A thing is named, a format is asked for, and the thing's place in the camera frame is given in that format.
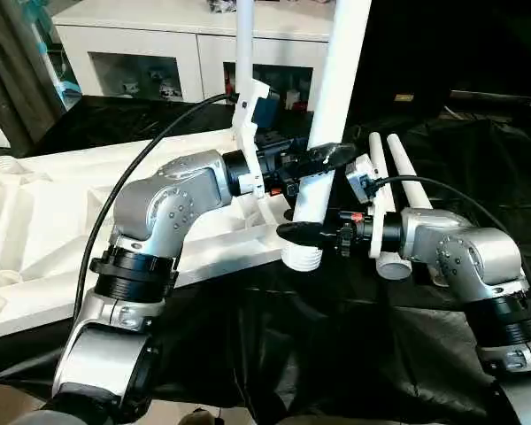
white pvc pipe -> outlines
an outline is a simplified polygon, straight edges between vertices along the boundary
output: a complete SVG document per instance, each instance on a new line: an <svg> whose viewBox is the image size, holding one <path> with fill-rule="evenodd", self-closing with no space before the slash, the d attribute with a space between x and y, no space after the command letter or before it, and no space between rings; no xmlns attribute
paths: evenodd
<svg viewBox="0 0 531 425"><path fill-rule="evenodd" d="M254 0L236 2L236 92L243 93L253 78Z"/></svg>
<svg viewBox="0 0 531 425"><path fill-rule="evenodd" d="M397 135L389 135L388 145L393 160L396 163L397 172L401 175L417 175L399 137ZM420 182L401 182L401 184L404 186L405 195L411 208L433 209L431 202L428 200L427 193Z"/></svg>
<svg viewBox="0 0 531 425"><path fill-rule="evenodd" d="M381 145L380 134L371 133L368 140L370 143L370 159L372 160L372 164L378 170L378 177L385 179L389 174L386 158L383 153L383 147ZM393 200L389 184L382 187L380 192L380 200L385 205L385 211L388 213L394 213L396 211L396 204ZM406 279L411 275L412 264L411 261L399 257L397 252L382 251L380 256L375 260L375 268L378 274L384 279L398 281L400 279Z"/></svg>
<svg viewBox="0 0 531 425"><path fill-rule="evenodd" d="M333 30L308 149L342 140L370 3L371 0L336 2ZM293 221L324 221L334 176L335 172L332 171L301 180ZM303 272L316 269L321 256L322 250L290 242L287 242L281 252L286 266Z"/></svg>

white cabinet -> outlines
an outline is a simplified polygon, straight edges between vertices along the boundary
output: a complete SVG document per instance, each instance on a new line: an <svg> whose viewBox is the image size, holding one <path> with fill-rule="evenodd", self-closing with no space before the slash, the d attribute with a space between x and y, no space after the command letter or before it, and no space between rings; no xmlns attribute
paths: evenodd
<svg viewBox="0 0 531 425"><path fill-rule="evenodd" d="M138 29L59 26L85 95L203 100L196 35Z"/></svg>
<svg viewBox="0 0 531 425"><path fill-rule="evenodd" d="M316 103L333 13L311 0L256 2L256 76L296 107ZM197 102L235 79L235 13L211 13L206 0L82 0L53 22L85 95L167 90Z"/></svg>
<svg viewBox="0 0 531 425"><path fill-rule="evenodd" d="M224 93L225 80L235 70L236 39L199 35L199 57L204 96ZM325 42L254 39L254 77L282 93L296 89L307 108L314 109L327 55Z"/></svg>

white plastic part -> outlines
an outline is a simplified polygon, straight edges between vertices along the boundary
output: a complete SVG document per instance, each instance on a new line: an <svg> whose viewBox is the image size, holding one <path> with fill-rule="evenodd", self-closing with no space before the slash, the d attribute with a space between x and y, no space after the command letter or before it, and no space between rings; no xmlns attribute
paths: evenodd
<svg viewBox="0 0 531 425"><path fill-rule="evenodd" d="M250 79L247 88L240 92L238 103L232 117L232 129L234 130L236 145L242 150L246 165L250 172L240 177L241 193L253 192L257 198L264 197L266 189L264 187L264 177L259 166L256 151L256 131L258 125L252 119L254 111L261 97L266 99L269 96L269 86L261 81Z"/></svg>
<svg viewBox="0 0 531 425"><path fill-rule="evenodd" d="M69 317L82 252L110 189L148 141L84 151L0 158L0 336ZM181 155L236 149L232 129L168 137L133 172L149 177ZM284 197L237 197L201 216L187 237L176 287L255 267L281 257L275 229ZM107 247L112 212L92 257ZM96 281L87 273L86 287Z"/></svg>
<svg viewBox="0 0 531 425"><path fill-rule="evenodd" d="M389 135L388 145L393 160L396 163L397 172L401 175L417 175L399 137L397 135ZM401 184L404 187L409 205L412 208L433 209L431 202L428 200L427 193L420 182L401 182Z"/></svg>
<svg viewBox="0 0 531 425"><path fill-rule="evenodd" d="M350 106L358 61L364 41L370 0L338 0L327 61L315 107L308 148L339 143ZM305 177L299 185L293 221L321 223L327 213L335 172ZM320 264L322 251L286 242L281 258L297 271L311 271Z"/></svg>
<svg viewBox="0 0 531 425"><path fill-rule="evenodd" d="M236 2L236 91L250 89L253 75L254 0Z"/></svg>
<svg viewBox="0 0 531 425"><path fill-rule="evenodd" d="M373 166L377 170L378 177L385 179L389 174L385 155L383 153L383 147L381 145L380 134L371 133L368 140L370 143L370 158L372 159ZM376 222L375 217L377 215L378 217L381 216L381 224L383 224L385 213L394 213L396 211L396 205L389 184L386 184L383 188L378 190L373 203L374 205L383 205L382 209L385 210L384 212L381 211L381 208L374 208L374 222ZM374 258L373 255L376 253L376 249L381 249L381 238L379 244L375 247L376 249L373 248L373 244L374 241L372 237L372 245L370 245L371 258ZM381 277L392 281L405 279L409 277L412 272L411 261L402 259L397 252L381 252L380 255L376 257L375 268Z"/></svg>
<svg viewBox="0 0 531 425"><path fill-rule="evenodd" d="M370 249L368 257L377 259L381 254L381 243L383 240L383 221L386 216L386 205L383 194L376 193L373 197L372 206L369 208L369 213L372 214L372 240L370 241Z"/></svg>

black cable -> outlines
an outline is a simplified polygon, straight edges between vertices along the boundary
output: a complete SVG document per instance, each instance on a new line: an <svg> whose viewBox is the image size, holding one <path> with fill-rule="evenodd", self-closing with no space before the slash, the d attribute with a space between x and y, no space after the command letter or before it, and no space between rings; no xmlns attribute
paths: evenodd
<svg viewBox="0 0 531 425"><path fill-rule="evenodd" d="M428 177L421 177L419 175L398 175L395 177L387 177L385 179L376 180L372 187L374 189L379 189L385 186L388 183L393 182L424 182L424 183L430 183L434 184L435 186L439 186L441 188L447 189L451 191L452 193L456 194L458 197L461 197L469 204L473 205L475 208L480 210L486 217L488 217L492 223L496 225L497 228L499 228L502 232L506 233L508 236L511 236L510 232L507 230L507 228L504 226L504 224L496 218L494 214L492 214L490 211L486 209L486 207L482 206L478 201L473 199L472 197L469 197L466 193L461 192L460 190L453 188L449 184L439 182L435 179L429 179ZM527 278L529 284L531 285L531 267L527 263L527 260L521 253L521 250L519 250L519 255L521 256L521 265L523 266L523 272L525 273L525 277Z"/></svg>
<svg viewBox="0 0 531 425"><path fill-rule="evenodd" d="M85 277L87 276L87 268L89 267L90 254L92 252L93 245L95 244L95 240L96 240L96 237L98 236L98 232L100 231L100 227L102 227L103 225L103 221L104 221L104 218L106 217L106 214L108 213L112 204L114 203L116 196L119 194L119 192L124 187L126 180L130 177L130 175L134 172L134 170L140 165L143 159L153 150L153 148L155 148L156 145L159 142L161 142L161 139L163 139L167 135L167 133L169 133L169 131L171 131L177 124L185 120L189 115L193 114L194 112L197 112L200 109L204 108L206 105L213 104L220 100L226 100L226 99L229 99L230 97L231 95L217 95L217 96L209 97L208 99L205 99L204 101L199 102L198 104L194 104L193 106L188 108L184 113L182 113L179 117L177 117L171 124L169 124L161 133L156 135L156 137L151 142L149 142L145 148L143 148L143 150L138 154L138 156L134 158L132 163L127 167L126 171L124 171L124 173L120 176L118 182L116 183L116 185L114 185L114 188L110 192L108 199L106 199L106 202L104 203L103 208L100 210L100 213L98 214L98 217L96 218L95 225L92 227L92 230L90 231L90 236L88 237L87 245L85 246L85 251L82 254L81 268L79 269L79 279L77 280L77 291L76 291L75 299L74 299L74 309L73 309L74 320L76 320L79 314L79 311L81 310L82 299L83 299L84 290L85 290Z"/></svg>

black cloth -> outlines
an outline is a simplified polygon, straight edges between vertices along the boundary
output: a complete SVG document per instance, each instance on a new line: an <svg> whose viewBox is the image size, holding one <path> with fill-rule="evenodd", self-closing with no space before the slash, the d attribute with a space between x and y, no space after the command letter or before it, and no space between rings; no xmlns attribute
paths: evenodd
<svg viewBox="0 0 531 425"><path fill-rule="evenodd" d="M81 121L87 134L79 135L79 116L76 127L54 130L67 134L69 144L81 137L85 145L95 135L125 134L111 124L121 107L105 107L96 130ZM210 119L210 112L199 118ZM367 146L376 128L398 131L420 175L454 184L494 210L531 262L531 133L489 121L388 121L363 128L359 143ZM55 149L47 143L40 149L48 146ZM435 206L489 224L449 193L427 192ZM353 206L352 199L338 174L331 205ZM490 404L492 378L481 371L473 335L449 291L430 286L424 267L404 282L385 282L366 257L325 252L320 269L309 274L276 261L174 291L154 397L246 406L265 424L305 413L493 423L499 406ZM56 349L68 331L62 321L0 338L0 383L48 397ZM36 360L44 354L47 361Z"/></svg>

